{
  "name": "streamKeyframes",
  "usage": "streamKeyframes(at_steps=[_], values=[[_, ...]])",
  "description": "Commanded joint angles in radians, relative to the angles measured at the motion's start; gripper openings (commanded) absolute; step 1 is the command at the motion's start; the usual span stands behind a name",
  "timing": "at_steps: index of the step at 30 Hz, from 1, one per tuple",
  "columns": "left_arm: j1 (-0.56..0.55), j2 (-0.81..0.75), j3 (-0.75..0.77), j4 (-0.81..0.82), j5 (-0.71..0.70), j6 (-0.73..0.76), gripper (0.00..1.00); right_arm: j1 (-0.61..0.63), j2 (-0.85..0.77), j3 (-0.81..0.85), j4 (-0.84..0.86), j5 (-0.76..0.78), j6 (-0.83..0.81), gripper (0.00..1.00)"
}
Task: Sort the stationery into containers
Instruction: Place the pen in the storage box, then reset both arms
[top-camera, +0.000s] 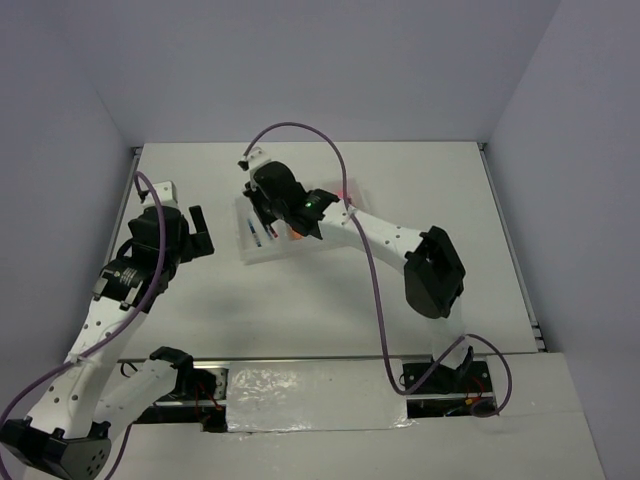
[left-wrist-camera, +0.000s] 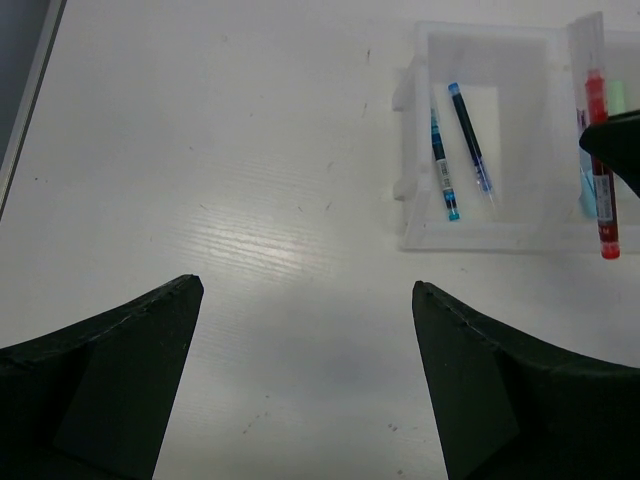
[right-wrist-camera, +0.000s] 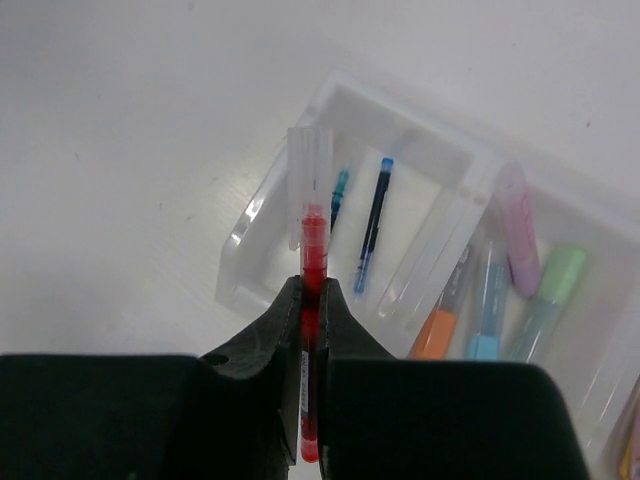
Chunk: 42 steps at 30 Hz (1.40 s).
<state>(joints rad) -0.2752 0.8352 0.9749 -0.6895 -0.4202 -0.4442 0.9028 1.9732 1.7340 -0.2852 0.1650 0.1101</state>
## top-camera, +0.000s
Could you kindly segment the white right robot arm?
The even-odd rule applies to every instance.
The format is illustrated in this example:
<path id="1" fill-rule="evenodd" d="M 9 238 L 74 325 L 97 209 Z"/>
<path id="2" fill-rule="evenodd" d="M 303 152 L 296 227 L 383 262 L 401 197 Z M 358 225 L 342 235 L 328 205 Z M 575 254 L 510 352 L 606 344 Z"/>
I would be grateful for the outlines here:
<path id="1" fill-rule="evenodd" d="M 249 174 L 243 195 L 265 227 L 282 221 L 303 237 L 348 246 L 364 252 L 371 276 L 383 362 L 391 369 L 380 284 L 375 262 L 401 274 L 409 307 L 434 320 L 441 330 L 434 340 L 436 383 L 457 391 L 469 377 L 473 349 L 460 326 L 450 321 L 464 290 L 466 270 L 447 232 L 404 228 L 353 206 L 347 193 L 337 196 L 322 189 L 307 190 L 285 164 L 275 160 L 239 161 Z"/>

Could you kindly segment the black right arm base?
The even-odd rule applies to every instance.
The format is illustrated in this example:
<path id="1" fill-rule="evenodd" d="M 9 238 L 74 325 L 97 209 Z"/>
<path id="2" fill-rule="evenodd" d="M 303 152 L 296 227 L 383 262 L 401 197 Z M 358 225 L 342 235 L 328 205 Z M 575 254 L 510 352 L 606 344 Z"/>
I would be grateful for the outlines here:
<path id="1" fill-rule="evenodd" d="M 457 369 L 443 365 L 436 367 L 430 376 L 415 388 L 432 365 L 432 362 L 404 363 L 399 378 L 402 386 L 415 395 L 470 395 L 493 391 L 486 362 L 471 357 L 465 359 Z"/>

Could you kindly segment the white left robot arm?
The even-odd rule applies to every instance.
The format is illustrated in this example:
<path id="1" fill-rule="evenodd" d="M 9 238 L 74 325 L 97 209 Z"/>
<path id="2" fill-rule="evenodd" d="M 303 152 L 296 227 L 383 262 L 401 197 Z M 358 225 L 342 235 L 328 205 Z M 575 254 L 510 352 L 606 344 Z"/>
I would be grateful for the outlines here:
<path id="1" fill-rule="evenodd" d="M 133 333 L 180 265 L 214 252 L 202 210 L 147 207 L 131 236 L 101 270 L 66 369 L 55 373 L 22 419 L 2 418 L 1 442 L 28 467 L 58 479 L 94 479 L 112 441 L 160 398 L 189 396 L 198 375 L 191 355 L 162 346 L 111 392 L 112 371 Z"/>

